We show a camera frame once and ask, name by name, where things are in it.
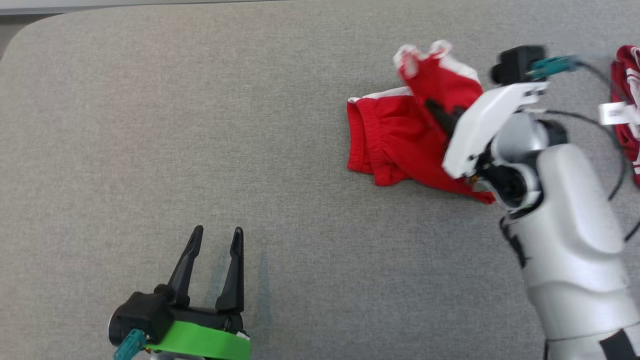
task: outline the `gray fabric surface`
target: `gray fabric surface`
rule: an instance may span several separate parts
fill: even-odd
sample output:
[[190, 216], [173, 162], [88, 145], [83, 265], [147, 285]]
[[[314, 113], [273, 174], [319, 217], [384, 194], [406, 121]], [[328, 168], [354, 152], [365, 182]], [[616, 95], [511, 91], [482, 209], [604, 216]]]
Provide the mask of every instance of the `gray fabric surface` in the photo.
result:
[[[400, 86], [405, 43], [486, 71], [548, 44], [602, 69], [640, 44], [636, 0], [279, 1], [112, 8], [21, 31], [0, 63], [0, 354], [105, 359], [106, 324], [168, 280], [197, 224], [192, 304], [213, 306], [246, 235], [254, 359], [538, 359], [543, 336], [502, 211], [346, 170], [349, 96]], [[544, 105], [607, 89], [553, 78]], [[597, 129], [565, 122], [609, 189]], [[640, 215], [627, 181], [615, 200]], [[626, 253], [634, 294], [640, 239]]]

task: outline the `teal connector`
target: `teal connector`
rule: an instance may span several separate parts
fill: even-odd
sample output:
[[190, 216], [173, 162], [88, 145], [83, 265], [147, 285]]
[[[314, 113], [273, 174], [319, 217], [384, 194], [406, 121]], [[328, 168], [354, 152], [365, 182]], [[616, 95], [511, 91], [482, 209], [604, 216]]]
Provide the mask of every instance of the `teal connector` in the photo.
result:
[[573, 55], [556, 56], [536, 61], [527, 73], [533, 80], [547, 78], [554, 74], [565, 71], [576, 71], [578, 69], [578, 58]]
[[113, 360], [131, 360], [146, 344], [145, 333], [142, 330], [133, 329], [113, 354]]

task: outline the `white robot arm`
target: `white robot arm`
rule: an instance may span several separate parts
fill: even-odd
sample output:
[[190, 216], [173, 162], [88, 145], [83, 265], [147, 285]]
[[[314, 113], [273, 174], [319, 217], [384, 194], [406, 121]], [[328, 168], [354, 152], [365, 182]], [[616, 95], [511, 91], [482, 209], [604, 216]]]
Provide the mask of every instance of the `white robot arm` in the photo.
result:
[[505, 86], [484, 93], [460, 117], [442, 166], [489, 188], [507, 209], [500, 226], [542, 322], [546, 359], [637, 360], [640, 313], [611, 205], [564, 128], [526, 108], [548, 87], [529, 76], [540, 49], [501, 55], [493, 77]]

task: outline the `folded clothing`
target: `folded clothing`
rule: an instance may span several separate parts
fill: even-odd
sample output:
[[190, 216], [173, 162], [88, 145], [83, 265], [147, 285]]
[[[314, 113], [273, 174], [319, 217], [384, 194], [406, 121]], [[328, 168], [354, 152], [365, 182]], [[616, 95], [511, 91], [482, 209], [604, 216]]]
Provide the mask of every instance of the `folded clothing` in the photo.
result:
[[[403, 79], [408, 67], [412, 67], [413, 76], [407, 81], [409, 87], [348, 100], [351, 150], [347, 167], [373, 174], [378, 186], [414, 179], [432, 188], [469, 195], [490, 204], [495, 201], [493, 194], [473, 192], [466, 180], [452, 179], [442, 168], [448, 138], [423, 106], [424, 101], [431, 99], [450, 113], [454, 107], [468, 108], [482, 94], [478, 80], [464, 75], [475, 74], [475, 71], [453, 60], [448, 55], [450, 48], [444, 54], [440, 51], [427, 56], [408, 51], [411, 56], [405, 56], [397, 64], [402, 66], [399, 72]], [[461, 74], [444, 66], [447, 62], [450, 65], [450, 61], [468, 69]]]
[[[633, 104], [640, 101], [640, 49], [625, 45], [618, 49], [617, 60], [611, 64], [611, 81], [625, 92], [627, 99]], [[622, 101], [615, 91], [611, 94], [613, 101]], [[640, 186], [640, 141], [636, 138], [633, 124], [615, 125], [618, 141], [627, 158], [634, 164], [634, 182]]]

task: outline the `green strip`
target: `green strip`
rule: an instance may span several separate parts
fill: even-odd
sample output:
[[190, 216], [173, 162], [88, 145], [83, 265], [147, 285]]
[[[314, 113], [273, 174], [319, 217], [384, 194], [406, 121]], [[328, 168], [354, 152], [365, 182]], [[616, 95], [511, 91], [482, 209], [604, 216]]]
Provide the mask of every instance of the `green strip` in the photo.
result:
[[179, 321], [169, 328], [162, 343], [147, 344], [145, 348], [222, 360], [248, 360], [251, 354], [249, 340], [229, 332]]

